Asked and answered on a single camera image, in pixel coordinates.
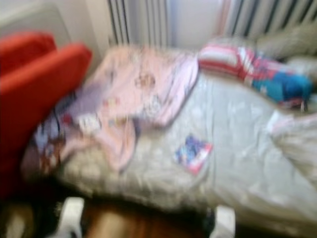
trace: clothing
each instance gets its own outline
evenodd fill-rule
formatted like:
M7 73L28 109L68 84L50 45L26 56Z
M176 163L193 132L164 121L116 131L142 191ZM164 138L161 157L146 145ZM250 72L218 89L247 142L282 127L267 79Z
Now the clothing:
M63 109L39 125L25 153L25 170L36 157L40 173L49 174L70 154L101 146L111 168L120 171L134 152L134 123L141 129L167 126L197 73L193 54L128 46L112 49L92 79L76 91L75 101L61 102Z
M288 107L308 101L313 84L285 64L255 55L244 78L254 89Z

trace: striped pillow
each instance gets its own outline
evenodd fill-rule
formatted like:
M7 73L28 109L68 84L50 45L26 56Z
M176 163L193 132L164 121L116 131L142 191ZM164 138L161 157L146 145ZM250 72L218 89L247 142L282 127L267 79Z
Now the striped pillow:
M254 57L252 50L209 43L198 55L199 67L244 78Z

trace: red cushion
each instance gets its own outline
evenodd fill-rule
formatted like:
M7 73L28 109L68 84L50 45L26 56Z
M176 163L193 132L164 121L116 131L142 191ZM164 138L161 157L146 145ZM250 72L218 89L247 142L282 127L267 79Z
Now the red cushion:
M90 60L86 47L71 45L2 78L0 174L16 171L37 124L61 97L80 85Z
M56 50L53 37L45 33L25 32L0 40L0 78Z
M0 199L6 198L8 195L14 194L17 190L25 187L18 168L15 171L1 172L0 183Z

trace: mattress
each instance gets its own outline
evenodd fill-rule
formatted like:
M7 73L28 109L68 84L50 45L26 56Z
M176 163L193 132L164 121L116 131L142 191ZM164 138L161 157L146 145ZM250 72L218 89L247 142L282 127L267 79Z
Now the mattress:
M201 72L177 119L142 134L122 173L112 172L95 147L74 154L56 177L89 196L123 197L163 210L228 205L240 223L313 238L317 190L267 133L276 109L235 80ZM174 161L189 134L213 144L196 176Z

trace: pink blanket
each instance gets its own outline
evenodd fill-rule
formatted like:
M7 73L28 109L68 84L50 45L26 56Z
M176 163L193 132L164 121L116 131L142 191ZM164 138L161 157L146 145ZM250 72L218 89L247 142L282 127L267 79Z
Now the pink blanket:
M113 48L92 79L39 125L22 169L49 174L72 153L101 146L109 165L123 169L141 128L166 126L177 115L197 78L196 55L151 48Z

